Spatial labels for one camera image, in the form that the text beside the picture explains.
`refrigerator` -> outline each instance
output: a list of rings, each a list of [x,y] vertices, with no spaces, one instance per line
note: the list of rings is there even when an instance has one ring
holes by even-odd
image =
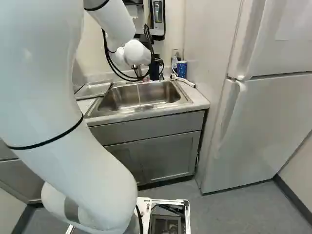
[[[193,0],[189,80],[211,102],[196,181],[211,193],[271,179],[312,129],[312,0]]]

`freezer door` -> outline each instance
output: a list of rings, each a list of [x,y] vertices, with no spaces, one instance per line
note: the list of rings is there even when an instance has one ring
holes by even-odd
[[[245,84],[247,92],[238,98],[243,105],[233,95],[218,117],[222,128],[220,134],[215,128],[203,193],[271,179],[312,129],[312,74]]]
[[[245,0],[228,74],[312,71],[312,0]]]

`stainless steel sink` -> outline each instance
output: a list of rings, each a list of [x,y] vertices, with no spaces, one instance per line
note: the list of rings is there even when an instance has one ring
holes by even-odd
[[[174,81],[114,84],[104,97],[95,101],[86,117],[169,108],[190,102]]]
[[[111,85],[112,82],[110,80],[86,83],[75,93],[75,98],[76,100],[84,100],[104,96]]]

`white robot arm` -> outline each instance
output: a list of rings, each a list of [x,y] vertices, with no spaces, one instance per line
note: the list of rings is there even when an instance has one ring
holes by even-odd
[[[41,193],[47,210],[89,233],[121,234],[137,223],[136,181],[93,137],[72,91],[83,8],[107,33],[116,62],[149,63],[150,52],[132,41],[135,27],[122,0],[6,1],[0,137],[47,182]]]

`countertop edge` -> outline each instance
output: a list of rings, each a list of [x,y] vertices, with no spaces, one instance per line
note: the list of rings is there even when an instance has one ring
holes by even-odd
[[[116,114],[111,116],[102,116],[102,117],[94,117],[94,118],[85,118],[85,122],[89,127],[104,125],[104,124],[112,124],[112,123],[118,123],[118,122],[126,122],[131,120],[139,120],[143,118],[151,118],[151,117],[160,117],[160,116],[167,116],[167,115],[174,115],[174,114],[180,114],[185,112],[193,112],[193,111],[200,111],[200,110],[206,110],[209,109],[210,103],[206,98],[196,89],[193,88],[184,82],[179,81],[178,82],[180,87],[183,89],[183,91],[187,94],[187,96],[192,100],[192,103],[183,104],[179,106],[175,106],[168,109],[162,109],[162,110],[151,110],[151,111],[142,111],[140,113],[131,113],[131,114]],[[96,99],[90,99],[88,102],[85,102],[84,104],[88,104],[88,108],[94,103]],[[83,114],[87,112],[86,106],[82,104],[82,101],[78,101],[78,105],[80,109],[84,110],[82,111]]]

